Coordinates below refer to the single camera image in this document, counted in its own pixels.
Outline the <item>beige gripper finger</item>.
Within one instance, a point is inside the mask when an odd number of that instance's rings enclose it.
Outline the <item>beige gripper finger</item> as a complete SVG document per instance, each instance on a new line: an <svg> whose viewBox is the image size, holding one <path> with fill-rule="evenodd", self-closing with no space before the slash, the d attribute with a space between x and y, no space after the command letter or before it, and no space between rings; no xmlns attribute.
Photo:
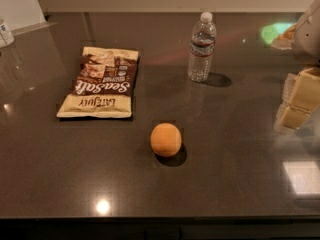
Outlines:
<svg viewBox="0 0 320 240"><path fill-rule="evenodd" d="M278 123L286 128L298 129L308 118L308 113L290 106L281 105L278 110Z"/></svg>
<svg viewBox="0 0 320 240"><path fill-rule="evenodd" d="M289 105L312 113L320 105L320 68L306 67L295 77Z"/></svg>

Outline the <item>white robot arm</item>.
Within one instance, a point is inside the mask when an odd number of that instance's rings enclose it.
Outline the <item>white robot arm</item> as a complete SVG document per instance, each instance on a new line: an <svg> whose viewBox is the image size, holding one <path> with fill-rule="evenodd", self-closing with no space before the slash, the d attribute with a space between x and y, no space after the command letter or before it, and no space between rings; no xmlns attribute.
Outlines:
<svg viewBox="0 0 320 240"><path fill-rule="evenodd" d="M320 0L314 0L298 19L293 55L304 65L288 74L274 128L281 133L299 129L320 106Z"/></svg>

